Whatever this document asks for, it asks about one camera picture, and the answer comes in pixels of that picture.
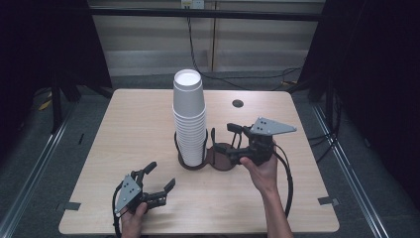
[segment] black cable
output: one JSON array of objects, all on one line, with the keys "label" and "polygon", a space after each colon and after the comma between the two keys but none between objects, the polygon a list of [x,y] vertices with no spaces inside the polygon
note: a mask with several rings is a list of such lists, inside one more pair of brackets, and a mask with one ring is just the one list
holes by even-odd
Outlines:
[{"label": "black cable", "polygon": [[292,93],[294,93],[296,91],[309,88],[309,86],[311,85],[311,83],[313,82],[313,80],[314,79],[308,79],[308,80],[305,80],[305,81],[298,82],[295,85],[287,88],[285,91],[288,92],[288,93],[290,93],[290,94],[292,94]]},{"label": "black cable", "polygon": [[329,138],[330,136],[324,136],[324,138],[322,138],[322,140],[320,140],[319,142],[316,142],[316,143],[314,143],[314,144],[311,144],[310,145],[310,147],[311,148],[314,148],[314,147],[316,147],[316,146],[319,146],[319,145],[321,145],[322,143],[324,143],[326,140],[328,140],[328,138]]},{"label": "black cable", "polygon": [[284,153],[283,149],[281,149],[281,147],[279,147],[278,145],[276,145],[276,146],[284,154],[284,158],[282,158],[276,151],[273,151],[273,153],[275,154],[275,156],[284,165],[284,169],[285,169],[286,175],[287,175],[288,195],[287,195],[286,206],[284,208],[284,214],[286,215],[286,217],[288,217],[288,214],[290,212],[291,203],[292,203],[292,200],[293,200],[293,177],[291,176],[290,164],[289,164],[289,161],[288,161],[288,158],[287,158],[286,154]]},{"label": "black cable", "polygon": [[293,73],[296,70],[302,69],[301,67],[291,67],[291,68],[287,68],[285,69],[281,74],[277,74],[277,75],[271,75],[271,76],[235,76],[235,77],[216,77],[216,76],[210,76],[210,75],[206,75],[203,72],[201,72],[201,70],[199,69],[197,62],[195,60],[195,53],[194,53],[194,46],[192,44],[192,30],[191,30],[191,19],[187,18],[187,23],[188,23],[188,33],[189,33],[189,46],[190,46],[190,53],[191,53],[191,59],[192,59],[192,64],[194,66],[194,69],[201,75],[210,79],[216,79],[216,80],[221,80],[224,81],[228,84],[231,84],[232,86],[244,89],[244,90],[251,90],[245,87],[242,87],[241,85],[232,83],[230,81],[227,81],[226,79],[252,79],[252,78],[277,78],[277,77],[282,77],[283,81],[280,83],[280,85],[276,88],[270,89],[269,91],[276,91],[277,89],[279,89],[280,87],[283,86],[283,84],[285,82],[291,82],[291,81],[285,81],[285,76],[288,74]]},{"label": "black cable", "polygon": [[332,142],[330,144],[330,146],[327,148],[327,150],[324,152],[324,154],[318,159],[316,160],[316,163],[321,162],[328,154],[328,152],[336,145],[336,143],[338,142],[338,137],[339,137],[339,131],[340,131],[340,125],[341,125],[341,117],[342,117],[342,109],[343,109],[343,103],[341,102],[340,98],[338,97],[337,93],[335,93],[335,110],[337,113],[337,117],[336,117],[336,125],[333,128],[333,132],[330,132],[330,136],[326,136],[325,139],[329,139],[332,138]]},{"label": "black cable", "polygon": [[310,137],[308,138],[308,141],[313,141],[313,140],[318,140],[318,139],[325,139],[326,137],[332,136],[334,133],[330,132],[328,134],[322,135],[322,136],[317,136],[317,137]]},{"label": "black cable", "polygon": [[[216,9],[218,9],[217,1],[214,2],[214,9],[213,10],[216,10]],[[215,53],[215,51],[216,51],[216,41],[215,41],[215,38],[216,38],[216,21],[217,21],[217,19],[213,18],[213,37],[212,37],[213,41],[212,41],[212,49],[211,49],[212,56],[216,55],[216,53]],[[214,57],[211,58],[211,68],[212,69],[214,68]]]},{"label": "black cable", "polygon": [[115,229],[115,235],[117,238],[121,238],[121,230],[120,230],[120,217],[117,216],[115,213],[115,198],[117,197],[118,191],[121,189],[123,185],[123,182],[121,181],[120,184],[115,188],[114,195],[112,196],[112,215],[114,217],[114,229]]}]

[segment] black metal frame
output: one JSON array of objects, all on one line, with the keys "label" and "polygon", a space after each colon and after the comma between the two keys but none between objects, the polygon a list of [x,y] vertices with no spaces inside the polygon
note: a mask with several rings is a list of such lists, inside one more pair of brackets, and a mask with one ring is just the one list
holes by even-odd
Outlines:
[{"label": "black metal frame", "polygon": [[247,12],[199,9],[166,9],[166,8],[40,8],[39,11],[58,14],[88,14],[98,16],[135,16],[135,17],[189,17],[189,18],[223,18],[223,19],[254,19],[319,22],[325,17],[321,14],[308,13],[276,13],[276,12]]}]

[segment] gray metal bracket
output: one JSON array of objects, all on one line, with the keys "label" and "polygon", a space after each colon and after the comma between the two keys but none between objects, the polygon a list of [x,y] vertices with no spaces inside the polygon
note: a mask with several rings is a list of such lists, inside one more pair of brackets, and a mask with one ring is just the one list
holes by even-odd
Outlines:
[{"label": "gray metal bracket", "polygon": [[114,212],[120,212],[142,189],[137,185],[130,175],[124,177],[121,184],[120,195],[117,200],[117,205]]},{"label": "gray metal bracket", "polygon": [[297,131],[297,128],[263,117],[259,117],[254,123],[254,125],[251,127],[251,131],[253,132],[253,134],[256,135],[272,136],[276,134],[295,132]]}]

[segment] white foam cup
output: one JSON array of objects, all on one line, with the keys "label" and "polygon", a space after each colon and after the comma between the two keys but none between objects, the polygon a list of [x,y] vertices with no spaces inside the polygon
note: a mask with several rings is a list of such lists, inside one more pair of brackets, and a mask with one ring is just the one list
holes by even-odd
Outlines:
[{"label": "white foam cup", "polygon": [[192,69],[176,73],[173,81],[173,111],[181,117],[195,117],[205,109],[200,74]]}]

